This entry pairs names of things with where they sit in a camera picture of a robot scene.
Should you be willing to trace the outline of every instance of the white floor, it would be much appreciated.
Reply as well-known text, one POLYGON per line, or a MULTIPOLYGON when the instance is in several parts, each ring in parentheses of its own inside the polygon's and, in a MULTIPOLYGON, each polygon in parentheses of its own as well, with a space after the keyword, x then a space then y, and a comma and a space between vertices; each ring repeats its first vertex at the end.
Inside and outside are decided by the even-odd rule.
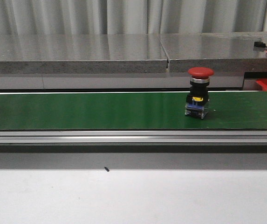
POLYGON ((267 154, 0 154, 4 223, 267 224, 267 154))

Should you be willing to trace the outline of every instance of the white curtain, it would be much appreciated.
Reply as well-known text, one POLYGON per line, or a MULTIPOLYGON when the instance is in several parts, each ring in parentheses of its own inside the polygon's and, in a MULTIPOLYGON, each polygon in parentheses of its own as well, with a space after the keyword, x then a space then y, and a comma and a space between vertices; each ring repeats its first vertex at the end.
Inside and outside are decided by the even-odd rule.
POLYGON ((262 31, 267 0, 0 0, 0 34, 262 31))

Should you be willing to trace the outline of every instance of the yellow label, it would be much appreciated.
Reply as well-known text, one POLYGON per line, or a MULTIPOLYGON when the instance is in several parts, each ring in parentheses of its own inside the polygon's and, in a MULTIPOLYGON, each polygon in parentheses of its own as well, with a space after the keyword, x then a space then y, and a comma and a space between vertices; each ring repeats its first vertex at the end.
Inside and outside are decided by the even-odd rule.
POLYGON ((204 98, 202 97, 192 97, 193 101, 196 101, 196 102, 202 102, 204 100, 204 98))

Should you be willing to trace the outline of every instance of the red mushroom button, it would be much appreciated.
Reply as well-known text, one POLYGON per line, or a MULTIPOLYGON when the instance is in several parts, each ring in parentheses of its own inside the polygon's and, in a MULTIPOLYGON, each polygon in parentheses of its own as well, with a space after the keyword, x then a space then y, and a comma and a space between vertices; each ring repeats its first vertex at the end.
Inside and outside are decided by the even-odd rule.
POLYGON ((192 75, 192 78, 206 79, 214 74, 214 71, 210 68, 205 67, 194 67, 188 70, 188 73, 192 75))

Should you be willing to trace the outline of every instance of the green conveyor belt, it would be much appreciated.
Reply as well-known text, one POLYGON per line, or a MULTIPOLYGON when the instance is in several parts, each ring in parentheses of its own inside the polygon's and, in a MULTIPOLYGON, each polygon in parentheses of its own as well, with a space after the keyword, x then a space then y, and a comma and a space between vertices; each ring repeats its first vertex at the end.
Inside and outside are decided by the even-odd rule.
POLYGON ((210 92, 205 119, 184 115, 187 93, 0 95, 0 130, 267 129, 267 92, 210 92))

